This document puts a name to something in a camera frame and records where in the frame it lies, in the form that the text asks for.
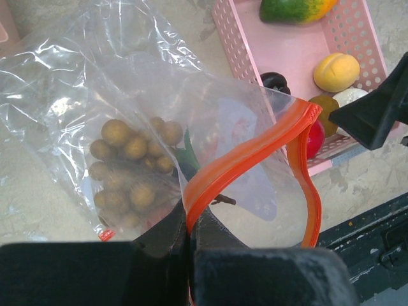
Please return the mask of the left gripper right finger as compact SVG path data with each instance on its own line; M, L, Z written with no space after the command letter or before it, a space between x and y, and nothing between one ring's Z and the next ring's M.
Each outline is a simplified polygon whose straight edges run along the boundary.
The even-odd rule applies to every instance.
M344 262L324 248L251 249L206 209L191 234L193 305L358 305Z

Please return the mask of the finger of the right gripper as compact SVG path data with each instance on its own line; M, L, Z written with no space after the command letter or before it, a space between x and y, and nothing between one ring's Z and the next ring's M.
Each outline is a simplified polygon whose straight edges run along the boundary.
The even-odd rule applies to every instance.
M407 124L407 54L380 86L329 115L368 150L381 148L394 123Z

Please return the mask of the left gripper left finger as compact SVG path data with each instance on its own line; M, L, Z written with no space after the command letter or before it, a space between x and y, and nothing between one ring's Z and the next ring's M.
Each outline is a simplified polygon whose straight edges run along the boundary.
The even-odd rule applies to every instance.
M182 204L126 242L1 247L2 305L187 305Z

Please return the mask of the brown longan bunch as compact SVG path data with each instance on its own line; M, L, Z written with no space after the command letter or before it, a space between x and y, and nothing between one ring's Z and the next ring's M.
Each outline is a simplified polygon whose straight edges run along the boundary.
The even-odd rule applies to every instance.
M147 230L166 217L180 199L177 168L171 156L182 141L182 126L160 117L151 130L110 119L90 144L88 168L99 183L94 205L99 220L119 231Z

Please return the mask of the clear zip top bag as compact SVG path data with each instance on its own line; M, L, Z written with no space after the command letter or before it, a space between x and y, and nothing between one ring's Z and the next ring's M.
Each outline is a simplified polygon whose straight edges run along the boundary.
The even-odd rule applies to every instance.
M102 240L177 204L251 247L313 247L307 138L321 108L203 70L145 1L92 1L1 56L1 122L79 201Z

